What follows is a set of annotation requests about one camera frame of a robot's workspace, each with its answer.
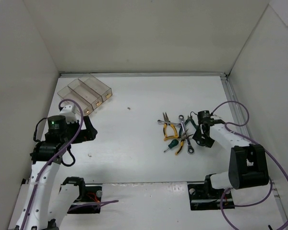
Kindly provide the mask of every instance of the yellow pliers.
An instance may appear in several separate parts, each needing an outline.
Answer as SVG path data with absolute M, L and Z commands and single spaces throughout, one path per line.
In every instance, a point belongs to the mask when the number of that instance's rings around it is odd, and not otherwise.
M 167 115 L 167 113 L 163 113 L 163 118 L 164 118 L 164 121 L 165 122 L 170 122 L 170 120 L 168 119 L 168 115 Z M 166 141 L 166 140 L 170 140 L 170 139 L 175 139 L 175 138 L 179 138 L 179 135 L 178 135 L 178 133 L 177 133 L 177 130 L 176 130 L 176 128 L 175 128 L 175 126 L 173 125 L 173 124 L 170 124 L 170 126 L 171 126 L 171 128 L 174 130 L 174 135 L 173 136 L 168 136 L 167 135 L 167 126 L 168 126 L 168 124 L 167 123 L 164 123 L 164 125 L 163 125 L 163 134 L 164 134 L 164 141 Z
M 193 136 L 193 134 L 187 136 L 187 131 L 188 131 L 188 129 L 181 135 L 181 137 L 180 137 L 180 147 L 179 147 L 179 149 L 177 150 L 177 152 L 175 152 L 175 155 L 180 154 L 180 152 L 181 152 L 181 150 L 182 150 L 182 147 L 183 147 L 183 144 L 184 144 L 184 141 L 185 141 L 188 137 Z

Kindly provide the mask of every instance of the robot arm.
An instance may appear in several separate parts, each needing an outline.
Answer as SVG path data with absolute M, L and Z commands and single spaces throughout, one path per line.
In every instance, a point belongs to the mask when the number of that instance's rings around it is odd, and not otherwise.
M 241 189 L 269 183 L 265 151 L 261 145 L 253 145 L 228 132 L 224 121 L 213 119 L 207 110 L 199 112 L 197 117 L 199 128 L 193 136 L 196 143 L 210 148 L 216 141 L 230 153 L 228 171 L 209 176 L 213 189 Z
M 73 143 L 81 143 L 96 138 L 97 130 L 92 126 L 88 116 L 84 117 L 84 124 L 86 129 L 80 131 Z M 48 117 L 46 140 L 39 141 L 33 153 L 30 154 L 33 163 L 28 194 L 23 212 L 14 230 L 59 230 L 71 204 L 84 195 L 85 183 L 83 178 L 68 177 L 61 185 L 60 192 L 51 203 L 51 207 L 49 207 L 54 179 L 60 168 L 63 154 L 46 167 L 39 182 L 36 182 L 36 178 L 45 163 L 60 149 L 64 148 L 66 143 L 73 138 L 79 126 L 74 105 L 67 105 L 61 109 L 59 115 Z M 29 203 L 31 203 L 31 208 L 27 214 L 26 209 Z

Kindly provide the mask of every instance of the black bracket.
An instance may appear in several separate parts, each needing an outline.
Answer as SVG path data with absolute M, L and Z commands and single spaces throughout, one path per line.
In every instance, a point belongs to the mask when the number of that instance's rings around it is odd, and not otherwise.
M 65 116 L 56 115 L 47 118 L 48 132 L 45 134 L 45 141 L 39 141 L 33 152 L 30 154 L 33 164 L 37 161 L 50 160 L 65 144 L 74 137 L 80 124 L 79 121 L 74 123 L 66 123 Z M 84 116 L 84 124 L 86 129 L 80 130 L 74 143 L 94 140 L 97 135 L 97 130 L 93 127 L 88 116 Z M 58 156 L 54 163 L 61 164 L 61 156 Z
M 210 127 L 216 124 L 225 124 L 225 122 L 221 119 L 215 120 L 211 118 L 209 110 L 198 112 L 197 119 L 200 128 L 196 129 L 192 139 L 194 139 L 199 146 L 211 148 L 215 140 L 210 138 Z
M 210 176 L 207 175 L 204 182 L 188 183 L 191 211 L 220 210 L 220 198 L 224 189 L 214 189 Z M 235 208 L 230 192 L 224 197 L 223 208 Z
M 77 198 L 77 200 L 85 196 L 85 182 L 83 178 L 75 176 L 67 177 L 62 183 L 62 185 L 66 184 L 73 184 L 74 186 L 79 186 L 79 197 Z
M 70 208 L 77 207 L 78 203 L 91 203 L 100 202 L 102 196 L 102 185 L 101 184 L 86 184 L 85 195 L 81 199 L 76 199 Z M 72 211 L 68 211 L 67 214 L 99 214 L 101 207 L 99 205 L 92 205 L 86 207 L 78 207 Z
M 231 148 L 229 181 L 234 189 L 262 186 L 269 183 L 265 150 L 261 145 Z

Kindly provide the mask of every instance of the transparent bin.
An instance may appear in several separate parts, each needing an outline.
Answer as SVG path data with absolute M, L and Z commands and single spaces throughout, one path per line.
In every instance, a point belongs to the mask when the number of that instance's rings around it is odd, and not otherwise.
M 83 77 L 79 78 L 79 80 L 101 95 L 103 102 L 112 96 L 112 89 L 95 78 L 92 74 L 85 74 Z
M 88 101 L 86 101 L 85 99 L 83 99 L 80 95 L 78 95 L 75 91 L 70 89 L 68 86 L 66 86 L 62 90 L 60 90 L 58 92 L 58 95 L 62 99 L 72 99 L 72 100 L 76 101 L 80 105 L 84 115 L 89 115 L 91 112 L 93 112 L 93 108 L 92 108 L 91 104 Z
M 68 87 L 92 105 L 93 110 L 102 104 L 101 96 L 79 79 L 73 80 Z

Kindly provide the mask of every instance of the red wire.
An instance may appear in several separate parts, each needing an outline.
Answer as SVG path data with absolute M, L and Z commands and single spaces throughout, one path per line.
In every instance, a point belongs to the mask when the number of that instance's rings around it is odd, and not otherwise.
M 96 194 L 95 194 L 95 193 L 87 193 L 86 195 L 87 195 L 89 198 L 91 198 L 92 200 L 94 200 L 94 201 L 96 201 L 96 202 L 100 202 L 100 201 L 97 199 L 97 196 L 96 196 Z

